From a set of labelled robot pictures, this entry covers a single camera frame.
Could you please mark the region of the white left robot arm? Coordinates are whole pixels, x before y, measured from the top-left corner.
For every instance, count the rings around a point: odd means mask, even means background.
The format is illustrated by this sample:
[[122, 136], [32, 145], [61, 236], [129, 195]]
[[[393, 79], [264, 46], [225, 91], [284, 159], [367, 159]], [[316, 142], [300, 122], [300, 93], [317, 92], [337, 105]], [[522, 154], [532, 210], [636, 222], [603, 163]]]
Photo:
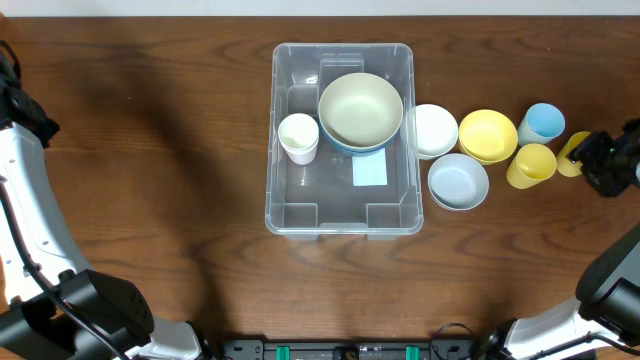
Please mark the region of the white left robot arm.
[[96, 271], [49, 183], [44, 151], [58, 124], [22, 87], [1, 45], [1, 267], [9, 305], [1, 345], [24, 359], [210, 359], [189, 322], [152, 314], [131, 282]]

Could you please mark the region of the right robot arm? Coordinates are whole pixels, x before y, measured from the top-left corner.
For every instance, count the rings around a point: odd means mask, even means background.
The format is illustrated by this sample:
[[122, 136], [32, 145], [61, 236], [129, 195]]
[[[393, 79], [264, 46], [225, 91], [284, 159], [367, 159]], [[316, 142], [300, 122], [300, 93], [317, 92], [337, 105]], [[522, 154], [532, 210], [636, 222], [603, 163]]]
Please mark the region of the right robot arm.
[[[563, 158], [579, 163], [603, 197], [639, 185], [639, 121], [622, 134], [593, 132]], [[598, 256], [581, 276], [575, 296], [535, 317], [514, 319], [477, 346], [475, 359], [569, 359], [611, 346], [639, 354], [639, 227]]]

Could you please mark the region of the cream white cup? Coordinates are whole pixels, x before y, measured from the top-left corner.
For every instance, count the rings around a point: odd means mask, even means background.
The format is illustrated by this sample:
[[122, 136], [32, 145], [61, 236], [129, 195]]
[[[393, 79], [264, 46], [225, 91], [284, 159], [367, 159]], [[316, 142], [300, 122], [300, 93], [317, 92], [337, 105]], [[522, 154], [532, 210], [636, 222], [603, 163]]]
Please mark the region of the cream white cup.
[[281, 121], [278, 138], [285, 148], [304, 150], [312, 147], [319, 139], [319, 127], [317, 122], [307, 114], [291, 114]]

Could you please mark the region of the yellow cup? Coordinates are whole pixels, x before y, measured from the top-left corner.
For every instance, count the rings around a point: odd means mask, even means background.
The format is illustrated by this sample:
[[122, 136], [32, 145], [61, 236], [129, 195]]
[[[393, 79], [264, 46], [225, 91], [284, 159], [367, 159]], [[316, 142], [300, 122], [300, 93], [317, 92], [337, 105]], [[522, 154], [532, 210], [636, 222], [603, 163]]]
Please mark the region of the yellow cup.
[[567, 143], [556, 156], [556, 170], [563, 176], [573, 178], [582, 174], [580, 161], [572, 162], [568, 155], [574, 150], [586, 137], [590, 135], [589, 131], [580, 131], [571, 136]]
[[520, 148], [509, 165], [506, 179], [516, 189], [527, 189], [551, 178], [556, 168], [556, 157], [548, 147], [527, 144]]

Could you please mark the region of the cream large bowl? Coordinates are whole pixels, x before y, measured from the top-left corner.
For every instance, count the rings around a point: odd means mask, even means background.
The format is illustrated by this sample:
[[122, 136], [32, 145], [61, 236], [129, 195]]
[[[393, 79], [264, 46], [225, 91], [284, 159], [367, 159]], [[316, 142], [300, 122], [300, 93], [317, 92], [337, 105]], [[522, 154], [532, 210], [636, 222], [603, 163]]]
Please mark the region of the cream large bowl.
[[404, 104], [394, 86], [380, 76], [350, 73], [331, 82], [318, 102], [320, 126], [339, 143], [373, 147], [400, 130]]

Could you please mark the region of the dark blue bowl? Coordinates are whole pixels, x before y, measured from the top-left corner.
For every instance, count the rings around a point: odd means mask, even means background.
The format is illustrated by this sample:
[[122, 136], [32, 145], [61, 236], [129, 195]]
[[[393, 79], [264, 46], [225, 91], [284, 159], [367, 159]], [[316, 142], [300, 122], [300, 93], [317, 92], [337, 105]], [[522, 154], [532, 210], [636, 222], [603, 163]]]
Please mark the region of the dark blue bowl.
[[388, 147], [391, 143], [393, 143], [395, 141], [395, 138], [399, 134], [399, 132], [396, 132], [386, 142], [384, 142], [382, 144], [375, 145], [373, 147], [356, 148], [356, 147], [351, 147], [351, 146], [347, 146], [347, 145], [341, 144], [337, 140], [334, 140], [323, 127], [320, 127], [320, 133], [327, 139], [327, 141], [331, 145], [333, 145], [335, 148], [337, 148], [341, 152], [346, 153], [346, 154], [348, 154], [350, 156], [368, 156], [370, 154], [373, 154], [374, 152], [377, 152], [377, 151], [380, 151], [382, 149], [385, 149], [386, 147]]

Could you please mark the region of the pink cup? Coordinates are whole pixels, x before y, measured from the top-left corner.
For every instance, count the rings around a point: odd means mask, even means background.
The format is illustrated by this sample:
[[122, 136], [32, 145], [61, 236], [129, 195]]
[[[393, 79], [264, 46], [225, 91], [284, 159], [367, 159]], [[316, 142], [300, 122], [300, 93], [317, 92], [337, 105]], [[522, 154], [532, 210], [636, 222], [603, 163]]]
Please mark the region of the pink cup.
[[297, 165], [308, 165], [311, 163], [317, 153], [318, 143], [303, 149], [295, 149], [286, 145], [282, 145], [289, 159]]

